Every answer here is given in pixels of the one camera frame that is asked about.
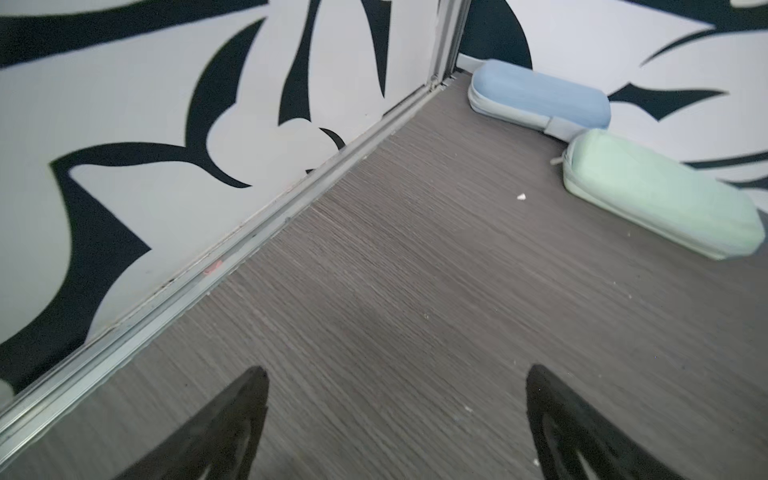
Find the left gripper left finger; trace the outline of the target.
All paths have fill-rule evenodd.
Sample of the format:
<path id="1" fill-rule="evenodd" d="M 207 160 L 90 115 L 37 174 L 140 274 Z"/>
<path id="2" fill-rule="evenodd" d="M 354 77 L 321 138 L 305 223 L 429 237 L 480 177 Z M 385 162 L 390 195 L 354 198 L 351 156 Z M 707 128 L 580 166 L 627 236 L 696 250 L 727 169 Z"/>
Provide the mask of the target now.
<path id="1" fill-rule="evenodd" d="M 119 479 L 247 479 L 268 412 L 269 377 L 254 366 Z"/>

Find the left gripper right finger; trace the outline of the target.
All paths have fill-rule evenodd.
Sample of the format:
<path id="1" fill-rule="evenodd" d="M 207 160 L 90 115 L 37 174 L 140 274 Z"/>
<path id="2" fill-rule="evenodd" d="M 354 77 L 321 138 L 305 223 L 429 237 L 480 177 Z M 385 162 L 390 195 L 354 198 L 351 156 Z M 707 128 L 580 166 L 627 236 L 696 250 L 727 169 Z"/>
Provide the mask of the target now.
<path id="1" fill-rule="evenodd" d="M 541 364 L 526 377 L 527 417 L 546 479 L 679 479 Z"/>

